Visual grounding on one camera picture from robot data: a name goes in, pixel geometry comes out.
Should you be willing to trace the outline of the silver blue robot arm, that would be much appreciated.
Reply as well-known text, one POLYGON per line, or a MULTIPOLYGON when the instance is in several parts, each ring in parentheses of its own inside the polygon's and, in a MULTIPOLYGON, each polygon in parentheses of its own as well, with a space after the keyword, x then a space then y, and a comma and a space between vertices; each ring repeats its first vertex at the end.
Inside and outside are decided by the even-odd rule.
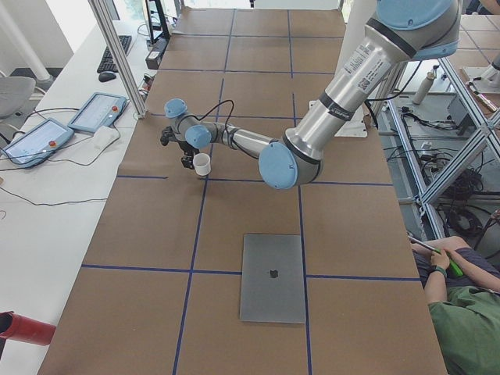
POLYGON ((200 120, 188 112, 185 101, 173 98, 165 104, 170 125, 160 142, 178 143, 187 168, 194 166, 200 149, 220 143, 256 158, 262 179, 272 188, 308 184, 322 171, 327 143, 395 65, 455 53, 462 7, 461 1, 377 2, 363 40, 298 126, 286 129, 281 139, 200 120))

